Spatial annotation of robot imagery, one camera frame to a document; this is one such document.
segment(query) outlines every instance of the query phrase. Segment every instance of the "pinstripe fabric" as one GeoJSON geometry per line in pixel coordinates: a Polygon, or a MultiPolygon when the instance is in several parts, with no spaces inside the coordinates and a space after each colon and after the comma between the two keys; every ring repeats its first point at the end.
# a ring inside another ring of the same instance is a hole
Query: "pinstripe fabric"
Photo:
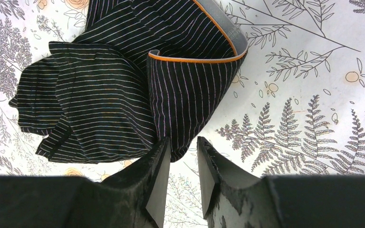
{"type": "Polygon", "coordinates": [[[172,162],[182,158],[246,47],[238,28],[221,31],[203,10],[193,0],[91,1],[86,31],[73,43],[50,42],[52,56],[23,71],[10,101],[22,131],[48,135],[37,154],[114,162],[168,136],[172,162]]]}

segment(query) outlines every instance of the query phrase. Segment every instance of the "botanical print surface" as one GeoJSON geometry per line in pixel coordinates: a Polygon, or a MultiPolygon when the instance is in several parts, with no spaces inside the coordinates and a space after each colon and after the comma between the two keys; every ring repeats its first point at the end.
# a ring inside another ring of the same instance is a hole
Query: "botanical print surface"
{"type": "MultiPolygon", "coordinates": [[[[241,28],[248,55],[200,133],[256,176],[365,175],[365,0],[216,0],[241,28]]],[[[35,155],[9,107],[22,70],[71,42],[88,0],[0,1],[0,175],[102,181],[134,161],[59,164],[35,155]]],[[[165,226],[206,227],[196,141],[170,167],[165,226]]]]}

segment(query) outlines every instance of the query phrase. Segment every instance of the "orange piping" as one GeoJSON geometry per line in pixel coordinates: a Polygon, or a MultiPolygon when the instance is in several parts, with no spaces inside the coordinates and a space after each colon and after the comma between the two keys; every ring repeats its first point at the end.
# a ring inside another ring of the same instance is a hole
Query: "orange piping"
{"type": "Polygon", "coordinates": [[[149,53],[149,57],[168,62],[184,62],[184,63],[229,63],[236,60],[239,60],[241,57],[245,55],[246,52],[243,52],[241,55],[232,57],[232,58],[224,58],[224,59],[190,59],[190,58],[174,58],[174,57],[162,57],[158,55],[154,55],[149,53]]]}
{"type": "Polygon", "coordinates": [[[226,40],[229,42],[231,48],[233,49],[235,57],[233,58],[227,58],[227,59],[187,59],[187,58],[174,58],[174,57],[162,57],[158,55],[154,55],[152,53],[149,53],[149,57],[161,60],[161,61],[168,61],[168,62],[185,62],[185,63],[229,63],[236,61],[243,57],[246,52],[241,53],[239,56],[237,55],[237,50],[235,46],[233,45],[233,42],[230,40],[229,36],[223,31],[223,29],[220,27],[220,25],[213,19],[213,17],[205,10],[205,8],[197,1],[193,0],[195,4],[206,14],[206,16],[211,19],[211,21],[215,24],[215,26],[218,28],[218,30],[223,34],[223,36],[226,38],[226,40]]]}

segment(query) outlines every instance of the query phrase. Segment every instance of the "gray waistband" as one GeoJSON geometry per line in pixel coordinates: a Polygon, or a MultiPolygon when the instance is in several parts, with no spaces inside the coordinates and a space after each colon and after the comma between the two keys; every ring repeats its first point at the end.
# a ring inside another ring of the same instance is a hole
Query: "gray waistband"
{"type": "Polygon", "coordinates": [[[219,24],[222,30],[232,41],[236,48],[237,55],[247,50],[248,41],[239,27],[226,16],[219,5],[214,0],[196,0],[209,13],[212,18],[219,24]]]}

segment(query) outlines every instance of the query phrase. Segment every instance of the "white patterned surface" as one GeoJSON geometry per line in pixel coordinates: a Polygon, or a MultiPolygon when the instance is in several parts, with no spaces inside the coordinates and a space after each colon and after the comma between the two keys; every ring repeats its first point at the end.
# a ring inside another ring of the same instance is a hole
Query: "white patterned surface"
{"type": "MultiPolygon", "coordinates": [[[[248,56],[200,133],[254,175],[365,174],[365,0],[222,0],[248,56]]],[[[22,69],[48,42],[83,32],[88,0],[0,0],[0,174],[101,181],[133,161],[56,164],[34,154],[8,106],[22,69]]],[[[165,227],[206,227],[196,142],[171,165],[165,227]]]]}

